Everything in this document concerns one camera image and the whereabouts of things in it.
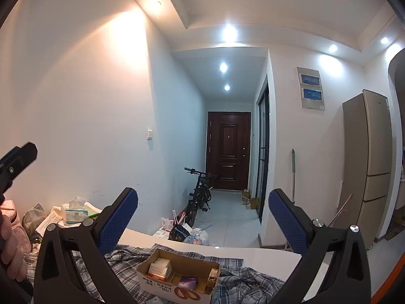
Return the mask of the person's left hand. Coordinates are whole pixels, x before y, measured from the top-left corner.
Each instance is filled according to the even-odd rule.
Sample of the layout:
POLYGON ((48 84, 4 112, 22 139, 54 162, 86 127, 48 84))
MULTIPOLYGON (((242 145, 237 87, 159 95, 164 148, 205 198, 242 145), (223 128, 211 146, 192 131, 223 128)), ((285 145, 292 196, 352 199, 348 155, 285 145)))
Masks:
POLYGON ((22 282, 27 277, 27 264, 18 248, 18 240, 12 233, 11 222, 7 216, 2 216, 1 237, 5 241, 1 254, 2 262, 8 267, 7 274, 11 279, 22 282))

